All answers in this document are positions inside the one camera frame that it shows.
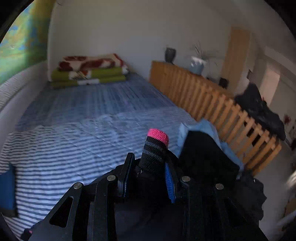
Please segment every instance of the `vase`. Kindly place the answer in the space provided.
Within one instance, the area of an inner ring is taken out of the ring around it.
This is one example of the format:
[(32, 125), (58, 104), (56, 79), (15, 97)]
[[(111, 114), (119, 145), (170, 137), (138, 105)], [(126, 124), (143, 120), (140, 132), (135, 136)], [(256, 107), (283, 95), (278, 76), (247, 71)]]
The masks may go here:
[(165, 50), (165, 61), (167, 63), (173, 63), (176, 56), (176, 50), (173, 48), (166, 48)]
[(195, 56), (191, 56), (189, 71), (192, 72), (193, 74), (201, 75), (206, 64), (207, 64), (207, 61)]

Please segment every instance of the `screw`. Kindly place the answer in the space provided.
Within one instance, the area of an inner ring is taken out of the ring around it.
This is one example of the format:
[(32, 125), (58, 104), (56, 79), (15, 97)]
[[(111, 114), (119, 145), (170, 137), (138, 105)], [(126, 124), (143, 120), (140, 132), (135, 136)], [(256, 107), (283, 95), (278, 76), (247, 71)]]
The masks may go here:
[(73, 187), (74, 189), (79, 189), (82, 187), (82, 183), (74, 183)]
[(188, 177), (188, 176), (183, 176), (183, 177), (182, 177), (182, 181), (187, 183), (187, 182), (190, 181), (190, 177)]
[(107, 177), (108, 181), (114, 181), (115, 179), (116, 179), (116, 176), (114, 176), (114, 175), (110, 175)]
[(222, 190), (224, 188), (223, 184), (217, 183), (215, 186), (218, 190)]

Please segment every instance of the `light blue cloth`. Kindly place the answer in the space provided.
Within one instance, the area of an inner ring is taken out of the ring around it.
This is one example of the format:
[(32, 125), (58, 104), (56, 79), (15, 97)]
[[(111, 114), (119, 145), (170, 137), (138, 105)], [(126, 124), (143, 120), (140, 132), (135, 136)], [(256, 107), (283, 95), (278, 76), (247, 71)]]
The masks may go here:
[(186, 140), (187, 134), (189, 131), (202, 131), (208, 134), (213, 140), (216, 142), (217, 146), (225, 153), (225, 155), (236, 165), (239, 166), (239, 174), (237, 175), (237, 179), (240, 178), (242, 171), (244, 170), (243, 162), (235, 155), (235, 153), (230, 149), (226, 142), (220, 142), (219, 136), (216, 128), (213, 126), (211, 122), (206, 119), (202, 119), (195, 125), (187, 125), (185, 123), (181, 123), (179, 127), (178, 141), (177, 145), (179, 146), (179, 156), (181, 154), (181, 150), (183, 148), (184, 142)]
[(211, 122), (209, 122), (206, 119), (202, 119), (195, 125), (187, 125), (185, 123), (181, 123), (179, 127), (178, 142), (177, 142), (179, 147), (181, 148), (183, 147), (189, 131), (202, 131), (208, 134), (210, 137), (214, 139), (218, 147), (222, 149), (216, 128), (212, 125)]

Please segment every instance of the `dark vase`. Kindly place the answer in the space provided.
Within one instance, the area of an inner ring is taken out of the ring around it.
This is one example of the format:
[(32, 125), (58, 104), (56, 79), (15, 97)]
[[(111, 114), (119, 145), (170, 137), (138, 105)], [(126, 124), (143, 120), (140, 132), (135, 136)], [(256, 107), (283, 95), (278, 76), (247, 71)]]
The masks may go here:
[(165, 50), (165, 61), (167, 63), (173, 63), (176, 56), (176, 50), (173, 48), (166, 48)]

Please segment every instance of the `wooden slats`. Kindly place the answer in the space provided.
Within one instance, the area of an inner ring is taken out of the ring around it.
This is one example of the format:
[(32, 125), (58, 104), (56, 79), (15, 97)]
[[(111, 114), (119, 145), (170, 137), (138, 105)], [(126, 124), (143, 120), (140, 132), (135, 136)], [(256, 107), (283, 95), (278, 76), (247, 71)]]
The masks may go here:
[(255, 167), (259, 161), (267, 154), (267, 152), (271, 149), (271, 146), (276, 142), (276, 137), (273, 136), (267, 145), (259, 152), (259, 154), (249, 163), (247, 163), (246, 168), (252, 169)]
[(201, 85), (200, 81), (197, 81), (195, 83), (195, 89), (194, 89), (194, 92), (192, 95), (192, 100), (191, 100), (191, 103), (189, 104), (189, 108), (188, 108), (188, 113), (191, 114), (191, 116), (192, 116), (192, 113), (194, 110), (194, 106), (196, 104), (196, 99), (197, 99), (198, 93), (200, 91), (200, 85)]
[(197, 118), (197, 114), (200, 109), (200, 105), (202, 104), (206, 88), (207, 88), (207, 85), (205, 83), (203, 83), (203, 85), (200, 88), (200, 93), (197, 97), (197, 101), (194, 104), (193, 112), (191, 115), (194, 119)]
[(246, 119), (247, 116), (248, 116), (248, 112), (246, 112), (245, 110), (242, 112), (242, 115), (239, 115), (239, 121), (237, 122), (237, 124), (235, 125), (235, 127), (232, 129), (230, 135), (226, 139), (227, 144), (230, 144), (230, 142), (232, 141), (232, 139), (237, 134), (238, 130), (243, 125), (243, 123), (244, 123), (244, 121), (245, 121), (245, 119)]
[(199, 121), (204, 116), (205, 109), (209, 105), (209, 102), (211, 100), (210, 98), (212, 97), (212, 90), (213, 90), (212, 87), (208, 87), (207, 92), (205, 94), (205, 97), (204, 97), (204, 99), (202, 101), (201, 108), (200, 108), (200, 110), (198, 111), (198, 114), (197, 114), (197, 121)]
[(183, 108), (187, 112), (189, 112), (189, 106), (193, 102), (192, 96), (193, 96), (193, 92), (195, 90), (195, 85), (196, 85), (195, 79), (191, 76), (190, 82), (189, 82), (189, 91), (185, 95), (184, 108)]
[(253, 118), (250, 119), (244, 130), (241, 132), (241, 134), (238, 136), (238, 138), (235, 140), (235, 142), (230, 146), (232, 150), (236, 150), (237, 146), (242, 142), (242, 140), (246, 137), (250, 129), (252, 128), (253, 124), (255, 123), (255, 120)]
[(263, 144), (265, 138), (269, 135), (269, 131), (265, 131), (263, 135), (260, 137), (260, 139), (256, 142), (255, 146), (246, 154), (246, 156), (243, 159), (243, 163), (248, 163), (249, 160), (256, 154), (256, 152), (259, 150), (260, 146)]
[(211, 100), (211, 103), (208, 107), (208, 109), (206, 110), (206, 114), (205, 114), (205, 119), (208, 120), (211, 116), (211, 113), (212, 113), (212, 110), (217, 102), (217, 99), (219, 97), (219, 91), (215, 91), (213, 93), (213, 97), (212, 97), (212, 100)]
[(222, 115), (221, 115), (221, 117), (219, 118), (218, 123), (217, 123), (217, 125), (216, 125), (216, 129), (217, 129), (217, 131), (220, 130), (222, 124), (224, 123), (225, 118), (227, 117), (227, 115), (228, 115), (228, 113), (229, 113), (229, 111), (230, 111), (230, 109), (231, 109), (231, 107), (232, 107), (232, 105), (233, 105), (233, 102), (234, 102), (234, 101), (233, 101), (232, 99), (230, 99), (230, 100), (228, 100), (228, 101), (226, 102), (226, 104), (225, 104), (226, 107), (225, 107), (224, 111), (222, 112)]
[(232, 114), (231, 114), (229, 120), (227, 121), (227, 123), (225, 124), (225, 126), (223, 127), (223, 129), (222, 129), (222, 131), (221, 131), (221, 133), (219, 135), (221, 140), (223, 140), (225, 138), (225, 135), (229, 131), (232, 123), (234, 122), (235, 118), (238, 116), (238, 112), (240, 111), (240, 109), (241, 109), (240, 106), (237, 104), (235, 106), (234, 111), (232, 111)]
[(175, 98), (175, 100), (173, 100), (173, 102), (176, 104), (176, 106), (180, 106), (180, 101), (182, 99), (183, 89), (185, 87), (186, 77), (187, 77), (186, 73), (182, 73), (182, 75), (180, 77), (180, 81), (178, 83), (179, 88), (177, 88), (176, 98)]
[[(226, 140), (234, 152), (238, 149), (238, 157), (244, 154), (242, 160), (246, 168), (253, 169), (254, 173), (262, 170), (280, 151), (278, 138), (269, 137), (269, 132), (246, 111), (241, 111), (233, 96), (217, 84), (175, 65), (156, 61), (152, 62), (149, 81), (195, 120), (209, 120), (218, 130), (219, 138)], [(260, 139), (253, 147), (252, 142), (258, 135)]]
[(257, 175), (259, 172), (261, 172), (264, 167), (266, 167), (273, 158), (280, 152), (281, 150), (281, 144), (278, 144), (274, 151), (258, 166), (253, 170), (253, 176)]
[(177, 106), (180, 106), (180, 107), (182, 107), (184, 109), (185, 109), (185, 100), (189, 99), (187, 94), (190, 92), (190, 90), (189, 90), (190, 83), (191, 83), (191, 76), (189, 74), (186, 74), (184, 88), (183, 88), (182, 93), (181, 93), (180, 101), (177, 104)]
[(222, 107), (224, 105), (225, 99), (226, 99), (226, 96), (225, 95), (221, 95), (219, 97), (219, 104), (218, 104), (217, 108), (214, 111), (214, 114), (212, 115), (212, 117), (210, 119), (210, 122), (212, 124), (215, 123), (215, 121), (216, 121), (216, 119), (217, 119), (217, 117), (218, 117), (218, 115), (219, 115), (219, 113), (220, 113), (220, 111), (221, 111), (221, 109), (222, 109)]
[(178, 80), (179, 80), (180, 75), (181, 75), (181, 71), (177, 69), (171, 79), (171, 81), (172, 81), (171, 86), (168, 86), (168, 92), (169, 92), (168, 97), (171, 100), (173, 100), (175, 98), (176, 91), (178, 89)]
[(257, 124), (257, 126), (255, 127), (252, 135), (248, 138), (248, 140), (246, 141), (244, 146), (237, 152), (238, 157), (240, 157), (240, 155), (242, 155), (247, 150), (247, 148), (252, 144), (252, 142), (257, 137), (258, 132), (259, 132), (260, 129), (261, 129), (261, 125)]

